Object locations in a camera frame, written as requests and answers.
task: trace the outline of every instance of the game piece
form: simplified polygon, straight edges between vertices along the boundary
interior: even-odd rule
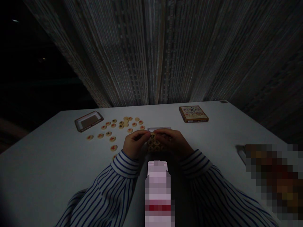
[[[87,139],[87,140],[92,140],[93,137],[94,137],[93,135],[90,135],[90,136],[86,137],[86,139]]]
[[[113,146],[110,147],[110,150],[111,150],[111,151],[115,151],[115,150],[117,150],[117,148],[118,148],[117,145],[113,145]]]
[[[111,137],[111,138],[110,138],[110,141],[111,141],[111,142],[114,142],[115,140],[116,140],[116,137]]]
[[[99,138],[99,139],[102,139],[103,136],[104,136],[104,134],[103,134],[103,133],[100,133],[100,134],[98,135],[98,138]]]

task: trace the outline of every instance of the white table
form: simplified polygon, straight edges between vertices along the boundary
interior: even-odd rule
[[[189,105],[199,105],[209,122],[184,123],[178,108]],[[74,120],[94,110],[105,120],[79,133]],[[14,220],[13,226],[55,225],[71,196],[87,188],[123,147],[125,128],[108,127],[103,131],[101,126],[112,119],[119,122],[124,116],[133,117],[132,122],[139,117],[146,129],[170,126],[180,130],[192,148],[203,151],[235,187],[266,203],[257,193],[256,180],[246,172],[235,145],[277,144],[281,148],[286,143],[230,103],[213,101],[72,110],[61,111],[0,155],[1,209]],[[106,131],[112,131],[117,137],[115,152],[110,151],[112,143],[108,137],[97,138],[97,134]],[[87,141],[88,135],[95,137]],[[144,221],[142,184],[146,171],[144,163],[124,226],[141,226]]]

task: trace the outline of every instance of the gray curtain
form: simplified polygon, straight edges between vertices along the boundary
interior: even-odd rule
[[[24,1],[99,107],[228,100],[303,141],[303,1]]]

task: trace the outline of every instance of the striped shirt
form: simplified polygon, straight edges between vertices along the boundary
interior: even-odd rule
[[[191,187],[199,226],[278,226],[256,200],[229,183],[199,150],[180,165]],[[139,162],[119,152],[88,189],[70,199],[56,226],[122,226],[138,171]]]

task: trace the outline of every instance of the person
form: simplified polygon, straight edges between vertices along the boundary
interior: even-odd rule
[[[229,183],[201,151],[193,150],[179,131],[158,129],[154,133],[179,160],[199,226],[278,226],[256,200]],[[137,158],[150,136],[148,131],[126,136],[123,149],[87,190],[70,199],[56,226],[122,226],[138,176]]]

